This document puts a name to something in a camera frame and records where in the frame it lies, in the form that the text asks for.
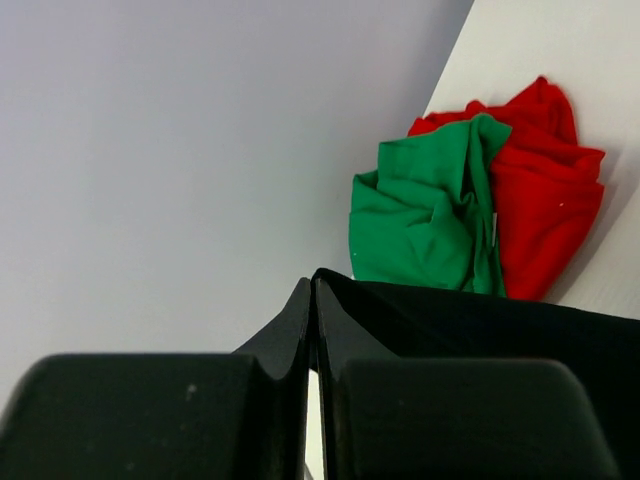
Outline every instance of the crumpled fabric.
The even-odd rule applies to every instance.
[[[353,182],[355,277],[504,296],[488,169],[510,132],[478,115],[381,143]]]
[[[513,128],[491,163],[500,260],[507,296],[540,300],[591,229],[602,203],[602,150],[578,144],[571,105],[539,77],[503,106],[477,100],[464,111],[418,118],[409,136],[488,113]]]

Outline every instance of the red cloth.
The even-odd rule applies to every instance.
[[[503,106],[474,100],[461,112],[418,118],[409,135],[483,112],[513,128],[491,163],[507,296],[540,300],[593,225],[604,193],[604,152],[578,145],[571,105],[544,77]]]

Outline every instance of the green fabric fold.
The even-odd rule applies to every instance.
[[[353,181],[356,279],[504,296],[488,172],[510,133],[481,114],[381,143],[378,169]]]

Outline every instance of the black fabric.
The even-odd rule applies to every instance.
[[[625,478],[640,478],[640,322],[321,269],[344,310],[403,357],[546,358],[585,386]]]

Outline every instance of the black object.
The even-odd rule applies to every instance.
[[[638,345],[633,320],[320,270],[233,354],[37,364],[0,478],[302,478],[309,365],[327,478],[640,478]]]

